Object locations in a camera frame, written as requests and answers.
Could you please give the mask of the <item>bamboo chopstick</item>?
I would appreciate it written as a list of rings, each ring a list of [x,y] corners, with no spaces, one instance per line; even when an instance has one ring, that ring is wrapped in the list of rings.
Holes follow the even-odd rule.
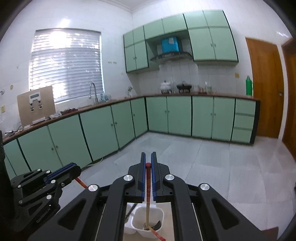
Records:
[[[85,188],[85,189],[87,189],[88,188],[88,186],[80,179],[80,178],[75,178],[75,181],[77,182],[77,183],[79,183],[83,188]]]

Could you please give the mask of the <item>red-tipped wooden chopstick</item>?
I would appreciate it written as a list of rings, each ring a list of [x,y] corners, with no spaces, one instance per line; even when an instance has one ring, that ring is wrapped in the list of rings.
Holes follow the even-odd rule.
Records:
[[[146,219],[144,229],[149,230],[149,210],[151,202],[151,163],[145,164],[146,169]]]

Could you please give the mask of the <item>metal spoon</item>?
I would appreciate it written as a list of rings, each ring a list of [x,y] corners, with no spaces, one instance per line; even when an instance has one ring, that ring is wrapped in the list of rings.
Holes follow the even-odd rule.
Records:
[[[133,206],[131,207],[131,209],[126,214],[126,216],[125,216],[125,223],[128,222],[128,219],[129,219],[131,213],[133,212],[133,210],[136,208],[136,206],[137,206],[137,203],[134,203]]]

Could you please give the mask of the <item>black plastic spoon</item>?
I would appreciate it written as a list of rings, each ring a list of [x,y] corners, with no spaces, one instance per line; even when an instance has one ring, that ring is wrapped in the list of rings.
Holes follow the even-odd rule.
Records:
[[[161,226],[162,226],[162,222],[160,220],[157,223],[154,223],[152,225],[145,223],[143,230],[151,230],[151,229],[153,229],[154,231],[157,231],[157,230],[159,230],[161,228]]]

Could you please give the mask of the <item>green lower kitchen cabinets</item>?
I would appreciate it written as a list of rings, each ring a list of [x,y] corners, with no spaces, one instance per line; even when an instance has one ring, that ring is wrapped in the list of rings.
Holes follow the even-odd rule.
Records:
[[[146,132],[253,144],[260,101],[214,95],[141,96],[74,110],[4,141],[10,178],[34,169],[85,167]]]

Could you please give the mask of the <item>green kitchen cabinets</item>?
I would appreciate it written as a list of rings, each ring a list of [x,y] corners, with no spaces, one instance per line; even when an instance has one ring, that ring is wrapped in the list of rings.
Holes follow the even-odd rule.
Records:
[[[214,95],[141,96],[74,110],[4,141],[10,178],[34,169],[85,167],[146,132],[253,144],[260,101]]]
[[[200,63],[239,62],[226,15],[221,9],[193,11],[168,16],[133,29],[123,36],[127,73],[158,70],[150,59],[163,54],[162,39],[177,37],[181,51]]]

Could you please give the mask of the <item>green upper kitchen cabinets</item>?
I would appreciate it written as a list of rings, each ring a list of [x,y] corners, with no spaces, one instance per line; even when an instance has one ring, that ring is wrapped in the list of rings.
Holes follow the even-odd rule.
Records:
[[[239,62],[226,15],[221,9],[193,11],[168,16],[133,29],[123,36],[127,73],[158,70],[150,59],[163,54],[162,39],[177,37],[181,51],[200,63]]]

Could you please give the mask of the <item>white two-compartment utensil holder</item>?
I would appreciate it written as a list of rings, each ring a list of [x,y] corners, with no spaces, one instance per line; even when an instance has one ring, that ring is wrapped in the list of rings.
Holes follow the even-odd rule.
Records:
[[[126,207],[126,214],[131,209],[134,203],[128,203]],[[157,223],[159,220],[164,222],[165,213],[163,209],[154,204],[150,205],[149,210],[149,224]],[[157,236],[150,230],[143,230],[146,219],[146,204],[137,204],[136,208],[131,213],[128,222],[125,223],[124,233],[128,235],[139,234],[141,237],[156,239]],[[156,232],[161,234],[162,227]]]

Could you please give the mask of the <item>cardboard box with device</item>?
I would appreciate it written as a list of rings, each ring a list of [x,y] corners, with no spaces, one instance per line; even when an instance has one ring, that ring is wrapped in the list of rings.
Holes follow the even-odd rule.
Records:
[[[18,95],[17,104],[23,127],[44,121],[56,113],[52,86]]]

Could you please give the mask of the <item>white window blind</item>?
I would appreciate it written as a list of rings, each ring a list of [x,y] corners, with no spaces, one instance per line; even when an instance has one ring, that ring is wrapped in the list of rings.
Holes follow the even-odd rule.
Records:
[[[51,86],[56,103],[104,92],[101,33],[73,28],[37,30],[29,90]]]

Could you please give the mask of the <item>white cooking pot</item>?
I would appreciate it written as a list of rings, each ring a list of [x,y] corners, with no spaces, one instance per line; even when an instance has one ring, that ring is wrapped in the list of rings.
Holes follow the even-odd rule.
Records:
[[[161,83],[160,90],[161,90],[161,93],[162,94],[164,94],[164,93],[172,93],[171,83],[170,82],[167,82],[165,80],[163,83]]]

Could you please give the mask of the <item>green thermos bottle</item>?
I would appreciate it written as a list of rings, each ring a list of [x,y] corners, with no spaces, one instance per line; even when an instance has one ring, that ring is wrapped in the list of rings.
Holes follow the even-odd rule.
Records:
[[[252,96],[253,90],[252,90],[252,80],[249,75],[247,75],[247,78],[245,80],[246,84],[246,95],[247,96]]]

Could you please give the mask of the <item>black range hood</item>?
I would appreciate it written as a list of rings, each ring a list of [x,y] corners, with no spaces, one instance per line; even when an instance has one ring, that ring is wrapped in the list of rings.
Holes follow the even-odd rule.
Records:
[[[188,52],[180,51],[180,52],[163,53],[161,55],[151,58],[150,60],[158,64],[164,64],[168,61],[179,61],[182,59],[193,60],[193,57]]]

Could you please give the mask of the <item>brown wooden door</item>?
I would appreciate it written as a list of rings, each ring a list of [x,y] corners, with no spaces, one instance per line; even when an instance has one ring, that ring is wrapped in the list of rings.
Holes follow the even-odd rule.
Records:
[[[295,38],[282,45],[287,70],[288,106],[282,142],[295,159]]]
[[[246,38],[250,55],[253,95],[260,100],[257,135],[278,138],[283,115],[283,71],[278,47]]]

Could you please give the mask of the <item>blue box above hood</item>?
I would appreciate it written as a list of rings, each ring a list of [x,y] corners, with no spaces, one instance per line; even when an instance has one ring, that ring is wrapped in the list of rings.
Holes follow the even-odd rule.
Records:
[[[169,37],[162,39],[163,53],[179,52],[181,51],[180,41],[177,37]]]

